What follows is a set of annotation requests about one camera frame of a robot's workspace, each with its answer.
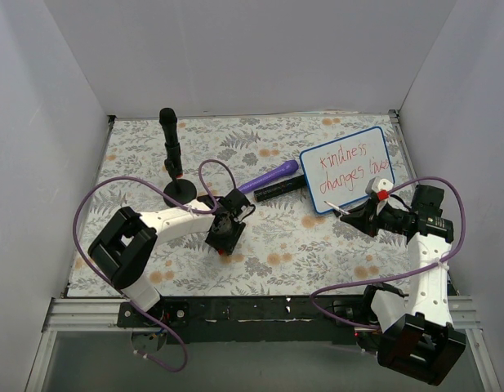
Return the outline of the red whiteboard marker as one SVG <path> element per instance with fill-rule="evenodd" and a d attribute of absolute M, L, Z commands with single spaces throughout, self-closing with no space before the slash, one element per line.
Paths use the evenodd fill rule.
<path fill-rule="evenodd" d="M 337 206 L 337 205 L 335 205 L 333 203 L 330 203 L 328 201 L 325 201 L 325 203 L 328 206 L 330 206 L 330 208 L 332 208 L 335 212 L 337 212 L 338 214 L 340 214 L 341 216 L 345 216 L 345 215 L 349 215 L 350 214 L 347 210 L 345 210 L 345 209 L 343 209 L 343 208 L 341 208 L 341 207 L 339 207 L 339 206 Z"/>

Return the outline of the blue framed whiteboard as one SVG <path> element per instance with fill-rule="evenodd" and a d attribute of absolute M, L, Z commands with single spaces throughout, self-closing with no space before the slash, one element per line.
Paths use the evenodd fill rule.
<path fill-rule="evenodd" d="M 366 186 L 376 176 L 395 182 L 381 127 L 303 150 L 300 162 L 314 210 L 319 214 L 330 212 L 330 203 L 344 207 L 366 199 Z"/>

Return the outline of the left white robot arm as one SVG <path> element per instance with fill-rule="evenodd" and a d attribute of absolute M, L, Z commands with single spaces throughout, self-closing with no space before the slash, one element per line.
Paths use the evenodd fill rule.
<path fill-rule="evenodd" d="M 114 289 L 136 304 L 136 317 L 148 327 L 164 316 L 161 296 L 145 267 L 154 248 L 190 234 L 207 235 L 205 243 L 220 254 L 233 252 L 256 206 L 238 189 L 216 200 L 192 200 L 185 208 L 137 213 L 120 208 L 94 239 L 88 255 Z"/>

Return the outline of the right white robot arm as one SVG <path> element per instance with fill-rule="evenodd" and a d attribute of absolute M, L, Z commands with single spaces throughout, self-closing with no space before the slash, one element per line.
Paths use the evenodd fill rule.
<path fill-rule="evenodd" d="M 374 237 L 383 229 L 406 238 L 410 263 L 426 272 L 410 279 L 410 292 L 388 283 L 371 283 L 360 303 L 361 318 L 378 324 L 378 363 L 393 371 L 439 385 L 463 354 L 466 338 L 453 327 L 448 307 L 448 267 L 441 261 L 452 248 L 453 223 L 442 217 L 444 192 L 417 185 L 409 207 L 389 203 L 390 180 L 368 182 L 368 199 L 341 221 Z"/>

